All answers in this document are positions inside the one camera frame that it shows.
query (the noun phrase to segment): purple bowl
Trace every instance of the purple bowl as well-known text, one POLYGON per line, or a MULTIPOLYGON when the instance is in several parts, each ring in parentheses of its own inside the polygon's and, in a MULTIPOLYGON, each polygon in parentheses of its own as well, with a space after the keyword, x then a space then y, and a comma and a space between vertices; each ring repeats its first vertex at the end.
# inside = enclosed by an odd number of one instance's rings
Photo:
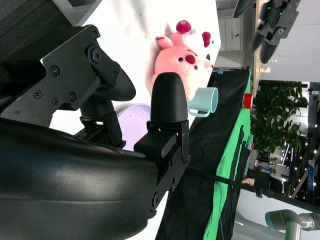
POLYGON ((122 139, 126 141, 124 150, 133 151, 134 145, 147 132, 147 121, 150 120, 150 106, 139 103, 123 109, 117 114, 122 131, 122 139))

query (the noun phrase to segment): black cloth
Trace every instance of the black cloth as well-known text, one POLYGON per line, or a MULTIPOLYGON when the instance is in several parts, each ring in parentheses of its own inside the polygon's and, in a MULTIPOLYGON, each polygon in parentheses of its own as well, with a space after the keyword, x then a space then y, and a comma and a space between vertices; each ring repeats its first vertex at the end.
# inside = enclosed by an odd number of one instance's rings
MULTIPOLYGON (((246 148, 245 142, 243 142, 237 171, 236 169, 231 170, 231 173, 236 173, 234 180, 239 183, 242 182, 244 178, 247 160, 250 155, 250 152, 251 151, 248 148, 246 148)), ((221 212, 222 228, 219 224, 218 231, 216 234, 216 240, 231 240, 233 236, 239 195, 240 188, 232 187, 230 185, 228 186, 226 200, 224 203, 223 210, 221 212)))
MULTIPOLYGON (((190 166, 216 174, 237 120, 249 70, 212 73, 208 87, 219 91, 215 113, 196 118, 190 129, 190 166)), ((156 240, 201 240, 213 209, 214 182, 185 172, 170 192, 156 240)))

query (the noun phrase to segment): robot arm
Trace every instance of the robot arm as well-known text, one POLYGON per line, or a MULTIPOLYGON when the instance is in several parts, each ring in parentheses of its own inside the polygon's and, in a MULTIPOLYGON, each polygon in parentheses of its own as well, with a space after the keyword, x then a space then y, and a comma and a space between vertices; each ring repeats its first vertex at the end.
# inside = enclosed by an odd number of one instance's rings
POLYGON ((266 64, 275 53, 281 39, 286 39, 299 12, 301 0, 270 0, 262 6, 259 25, 252 48, 261 45, 260 60, 266 64))

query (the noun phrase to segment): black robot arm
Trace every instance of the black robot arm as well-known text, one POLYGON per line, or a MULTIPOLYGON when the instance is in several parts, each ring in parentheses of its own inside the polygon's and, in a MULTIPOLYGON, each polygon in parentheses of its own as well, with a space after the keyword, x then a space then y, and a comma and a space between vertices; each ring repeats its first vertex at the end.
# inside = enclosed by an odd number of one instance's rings
POLYGON ((286 39, 299 12, 301 0, 270 0, 262 6, 259 25, 252 48, 255 51, 261 44, 260 60, 266 64, 275 53, 280 39, 286 39))
POLYGON ((136 90, 99 36, 93 25, 49 33, 4 62, 0 239, 129 238, 190 162, 187 101, 176 73, 158 76, 148 133, 134 151, 122 149, 112 100, 129 101, 136 90), (84 128, 76 135, 49 128, 56 110, 79 108, 84 128))

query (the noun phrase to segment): pink stuffed toy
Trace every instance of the pink stuffed toy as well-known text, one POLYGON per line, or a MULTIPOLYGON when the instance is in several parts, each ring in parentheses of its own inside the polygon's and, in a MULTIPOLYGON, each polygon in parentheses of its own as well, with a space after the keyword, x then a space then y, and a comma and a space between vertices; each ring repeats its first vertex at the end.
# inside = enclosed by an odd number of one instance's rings
MULTIPOLYGON (((186 99, 191 101, 204 78, 205 69, 214 66, 208 59, 199 57, 188 47, 187 44, 190 43, 188 40, 196 35, 187 21, 180 21, 176 29, 178 32, 171 35, 170 38, 167 36, 157 38, 157 43, 163 50, 155 60, 152 83, 155 83, 157 76, 161 73, 177 73, 182 79, 186 99)), ((208 46, 210 33, 204 32, 201 40, 203 40, 204 47, 208 46)))
POLYGON ((155 83, 161 73, 177 73, 182 79, 186 99, 191 101, 204 78, 205 69, 213 68, 212 63, 188 47, 174 46, 168 37, 158 38, 157 42, 163 50, 155 60, 152 82, 155 83))

